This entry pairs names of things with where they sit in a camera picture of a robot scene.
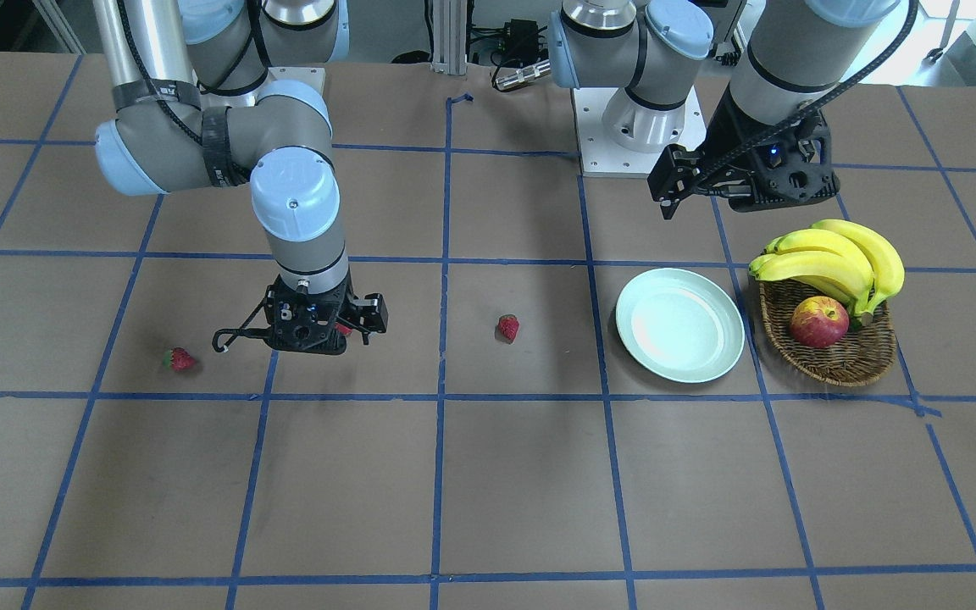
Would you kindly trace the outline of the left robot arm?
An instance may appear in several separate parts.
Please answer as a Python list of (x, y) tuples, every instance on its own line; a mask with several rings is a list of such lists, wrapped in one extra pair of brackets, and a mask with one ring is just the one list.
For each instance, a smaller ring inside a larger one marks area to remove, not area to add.
[(562, 1), (547, 53), (558, 86), (613, 90), (604, 125), (655, 156), (646, 183), (664, 219), (693, 196), (772, 211), (840, 193), (825, 105), (883, 65), (917, 15), (915, 1), (767, 1), (697, 144), (641, 134), (682, 119), (716, 45), (700, 4)]

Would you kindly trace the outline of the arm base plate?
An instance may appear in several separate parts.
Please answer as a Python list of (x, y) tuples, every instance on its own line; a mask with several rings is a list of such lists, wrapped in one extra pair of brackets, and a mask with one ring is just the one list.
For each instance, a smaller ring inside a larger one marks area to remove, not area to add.
[(697, 149), (706, 124), (695, 89), (681, 107), (642, 107), (623, 88), (573, 89), (574, 127), (586, 177), (639, 178), (670, 144)]

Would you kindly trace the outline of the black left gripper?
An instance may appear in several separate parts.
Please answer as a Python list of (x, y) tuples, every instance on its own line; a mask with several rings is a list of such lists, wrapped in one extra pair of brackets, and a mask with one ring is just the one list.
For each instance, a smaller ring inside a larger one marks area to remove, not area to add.
[(747, 115), (731, 93), (722, 94), (704, 150), (701, 144), (695, 149), (669, 144), (647, 176), (663, 220), (673, 220), (679, 205), (692, 196), (728, 198), (734, 209), (776, 209), (821, 203), (840, 193), (840, 178), (830, 162), (830, 127), (820, 111), (757, 142), (720, 170), (708, 170), (720, 156), (769, 127)]

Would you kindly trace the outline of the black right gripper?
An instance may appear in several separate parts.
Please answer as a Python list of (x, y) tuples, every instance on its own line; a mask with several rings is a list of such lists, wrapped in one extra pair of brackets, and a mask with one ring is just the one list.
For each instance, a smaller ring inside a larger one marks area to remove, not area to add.
[(350, 300), (349, 290), (349, 277), (319, 294), (298, 292), (276, 278), (264, 300), (269, 324), (264, 343), (278, 351), (341, 355), (347, 350), (347, 339), (337, 323), (348, 303), (349, 321), (363, 342), (369, 342), (372, 335), (384, 335), (390, 320), (384, 295), (371, 293)]

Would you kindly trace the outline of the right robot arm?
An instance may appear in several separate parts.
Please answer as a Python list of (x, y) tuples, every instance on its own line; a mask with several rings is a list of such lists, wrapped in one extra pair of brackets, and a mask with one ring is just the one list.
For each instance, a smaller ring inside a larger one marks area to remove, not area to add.
[(257, 313), (266, 324), (214, 332), (272, 350), (340, 355), (349, 333), (386, 331), (379, 293), (350, 275), (320, 86), (287, 74), (345, 58), (345, 1), (97, 1), (116, 115), (94, 151), (125, 196), (248, 186), (279, 267)]

